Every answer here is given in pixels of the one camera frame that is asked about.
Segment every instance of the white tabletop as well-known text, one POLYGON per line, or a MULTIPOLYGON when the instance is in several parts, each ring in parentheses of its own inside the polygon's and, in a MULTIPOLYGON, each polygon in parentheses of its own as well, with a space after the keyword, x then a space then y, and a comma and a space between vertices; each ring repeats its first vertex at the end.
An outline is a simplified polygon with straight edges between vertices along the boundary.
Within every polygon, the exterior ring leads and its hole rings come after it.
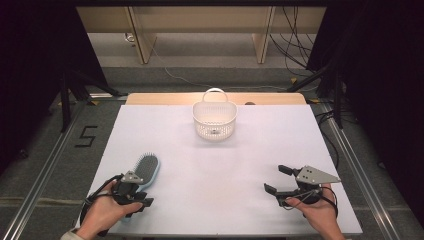
MULTIPOLYGON (((308 105, 238 106, 236 129, 223 142, 199 137, 192 106, 122 106, 90 192, 154 153, 161 167, 145 191, 150 208, 118 222, 127 236, 254 237, 316 234, 302 214, 286 211, 264 191, 297 188, 278 165, 309 165, 338 176, 308 105)), ((362 230, 342 183, 332 185, 345 234, 362 230)))

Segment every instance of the human hand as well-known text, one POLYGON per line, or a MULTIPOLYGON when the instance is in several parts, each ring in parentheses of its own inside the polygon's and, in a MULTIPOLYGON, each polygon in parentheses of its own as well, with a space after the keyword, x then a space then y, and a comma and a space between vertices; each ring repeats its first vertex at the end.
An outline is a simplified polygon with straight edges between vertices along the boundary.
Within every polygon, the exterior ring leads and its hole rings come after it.
MULTIPOLYGON (((103 191, 111 192, 115 184, 116 181, 110 182, 103 191)), ((111 228, 125 215, 137 212, 142 206, 143 204, 139 202, 119 205, 111 196, 99 197, 88 210, 76 234, 83 239, 93 239, 97 233, 111 228)))
MULTIPOLYGON (((329 183, 322 184, 323 196, 334 202, 334 196, 329 183)), ((314 204, 304 204, 297 198, 288 198, 285 200, 287 204, 299 209, 308 219, 309 224, 317 230, 326 240, 345 239, 340 231, 336 220, 336 211, 334 207, 324 201, 319 200, 314 204)))

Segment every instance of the white basket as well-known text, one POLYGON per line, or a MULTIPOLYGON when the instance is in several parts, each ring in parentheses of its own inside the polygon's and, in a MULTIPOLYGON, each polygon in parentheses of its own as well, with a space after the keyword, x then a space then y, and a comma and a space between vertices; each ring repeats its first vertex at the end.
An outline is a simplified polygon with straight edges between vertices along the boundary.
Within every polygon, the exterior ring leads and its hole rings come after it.
POLYGON ((201 102, 193 105, 193 118, 196 132, 204 139, 221 141, 234 132, 237 106, 228 101, 227 94, 219 88, 211 88, 203 94, 201 102), (207 102, 205 96, 210 92, 221 92, 225 102, 207 102))

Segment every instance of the gray floor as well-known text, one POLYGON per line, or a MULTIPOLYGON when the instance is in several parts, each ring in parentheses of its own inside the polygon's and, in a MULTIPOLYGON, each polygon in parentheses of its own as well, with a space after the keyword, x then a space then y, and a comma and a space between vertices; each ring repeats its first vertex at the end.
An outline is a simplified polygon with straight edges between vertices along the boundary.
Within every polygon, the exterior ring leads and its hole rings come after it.
MULTIPOLYGON (((275 92, 289 87, 291 78, 302 78, 286 69, 284 57, 272 44, 268 48, 266 63, 257 64, 250 35, 246 34, 161 34, 155 43, 157 55, 154 53, 146 65, 138 63, 134 47, 124 40, 123 34, 90 34, 90 38, 110 86, 121 92, 205 91, 209 88, 206 85, 221 87, 226 91, 275 92)), ((298 49, 291 48, 291 53, 302 59, 298 49)), ((293 62, 287 64, 296 73, 308 74, 308 71, 293 62)), ((315 97, 313 89, 316 84, 305 87, 309 90, 302 91, 305 98, 315 97)), ((96 88, 89 90, 92 93, 101 92, 96 88)), ((0 177, 2 236, 23 199, 31 191, 33 183, 61 136, 61 110, 58 103, 59 99, 52 104, 51 115, 45 117, 27 147, 29 157, 14 162, 0 177)), ((125 102, 102 99, 96 104, 84 105, 81 108, 80 104, 72 106, 73 114, 78 118, 51 175, 46 176, 45 188, 27 219, 20 239, 58 239, 63 232, 74 225, 82 199, 89 190, 107 144, 119 107, 125 102), (87 130, 87 134, 96 138, 91 147, 76 148, 78 144, 88 143, 87 139, 80 139, 85 126, 97 126, 87 130)), ((322 104, 311 105, 311 108, 315 113, 323 112, 322 104)), ((424 239, 422 227, 396 190, 390 176, 377 166, 378 156, 360 124, 355 122, 355 117, 349 112, 349 106, 345 104, 344 109, 346 110, 343 113, 344 132, 375 192, 393 220, 399 239, 424 239)), ((338 172, 364 231, 360 236, 349 236, 349 238, 385 239, 346 156, 342 154, 337 144, 329 122, 324 123, 322 127, 338 148, 340 155, 338 172)), ((335 160, 336 153, 329 144, 328 149, 335 160)), ((122 238, 108 236, 104 239, 122 238)), ((289 239, 320 239, 320 237, 289 239)))

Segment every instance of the sleeve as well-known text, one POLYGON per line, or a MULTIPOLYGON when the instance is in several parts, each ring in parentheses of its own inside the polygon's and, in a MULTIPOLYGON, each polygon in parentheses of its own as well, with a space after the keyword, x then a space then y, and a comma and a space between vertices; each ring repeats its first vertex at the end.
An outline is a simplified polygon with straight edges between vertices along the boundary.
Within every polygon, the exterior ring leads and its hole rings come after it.
POLYGON ((71 229, 60 238, 60 240, 85 240, 84 238, 81 238, 80 236, 75 234, 76 229, 71 229))

